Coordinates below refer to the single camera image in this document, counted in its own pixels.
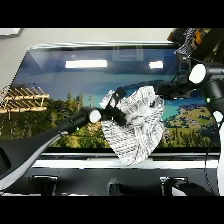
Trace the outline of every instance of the computer screen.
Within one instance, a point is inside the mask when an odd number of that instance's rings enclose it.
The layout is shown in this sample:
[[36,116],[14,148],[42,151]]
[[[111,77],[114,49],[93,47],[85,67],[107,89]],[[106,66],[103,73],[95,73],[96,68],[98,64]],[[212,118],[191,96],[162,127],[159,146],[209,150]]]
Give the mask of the computer screen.
[[[2,104],[6,106],[1,106],[0,139],[25,138],[56,127],[82,106],[100,107],[108,92],[118,87],[171,81],[178,67],[175,50],[153,46],[29,50],[10,86],[11,95]],[[29,98],[32,94],[38,97]],[[16,96],[26,97],[21,101]],[[159,152],[220,146],[215,120],[199,91],[189,99],[165,100],[162,120],[165,131]],[[51,147],[83,152],[110,148],[100,122],[88,124]]]

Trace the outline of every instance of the cable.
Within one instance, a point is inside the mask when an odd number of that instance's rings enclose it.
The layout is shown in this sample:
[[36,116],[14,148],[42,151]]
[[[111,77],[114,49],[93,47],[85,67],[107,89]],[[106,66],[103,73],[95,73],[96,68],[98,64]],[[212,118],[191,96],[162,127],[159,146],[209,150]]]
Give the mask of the cable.
[[216,194],[215,194],[215,192],[214,192],[214,190],[213,190],[213,188],[212,188],[212,186],[211,186],[211,184],[210,184],[210,182],[209,182],[208,174],[207,174],[207,168],[206,168],[207,158],[208,158],[208,152],[209,152],[209,151],[210,151],[210,148],[208,148],[208,150],[207,150],[207,152],[206,152],[206,156],[205,156],[204,174],[205,174],[205,180],[206,180],[207,185],[208,185],[208,187],[209,187],[209,189],[210,189],[210,192],[211,192],[214,196],[216,196]]

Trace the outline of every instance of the cloth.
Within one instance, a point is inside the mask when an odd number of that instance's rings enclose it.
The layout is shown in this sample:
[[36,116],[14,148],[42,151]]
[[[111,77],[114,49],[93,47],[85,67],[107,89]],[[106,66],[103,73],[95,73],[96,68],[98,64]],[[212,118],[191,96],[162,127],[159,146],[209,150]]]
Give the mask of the cloth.
[[[110,90],[103,99],[102,108],[107,106],[113,93]],[[104,136],[124,165],[140,163],[153,152],[162,138],[164,101],[155,95],[153,86],[145,86],[120,100],[117,108],[126,114],[127,124],[120,127],[114,121],[102,121]]]

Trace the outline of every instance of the crumpled cloth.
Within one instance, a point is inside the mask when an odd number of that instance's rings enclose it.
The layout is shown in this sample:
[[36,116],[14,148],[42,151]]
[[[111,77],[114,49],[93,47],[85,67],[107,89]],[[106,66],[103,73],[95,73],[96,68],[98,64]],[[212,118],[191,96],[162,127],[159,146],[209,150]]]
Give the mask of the crumpled cloth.
[[[110,90],[104,97],[100,103],[102,108],[113,93]],[[120,127],[114,121],[102,121],[104,136],[123,165],[138,164],[153,152],[162,138],[164,100],[155,95],[153,86],[145,86],[121,99],[117,108],[126,114],[127,124]]]

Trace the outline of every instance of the television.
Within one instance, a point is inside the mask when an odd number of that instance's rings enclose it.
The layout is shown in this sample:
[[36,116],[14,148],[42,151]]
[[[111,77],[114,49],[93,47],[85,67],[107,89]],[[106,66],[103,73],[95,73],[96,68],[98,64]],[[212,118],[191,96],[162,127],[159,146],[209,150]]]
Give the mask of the television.
[[[100,107],[118,87],[171,81],[178,70],[177,47],[150,42],[30,47],[1,104],[0,140],[40,134],[82,106]],[[188,99],[165,100],[162,120],[165,131],[153,153],[200,153],[208,147],[219,152],[217,125],[199,91]],[[100,122],[61,138],[48,151],[113,152]]]

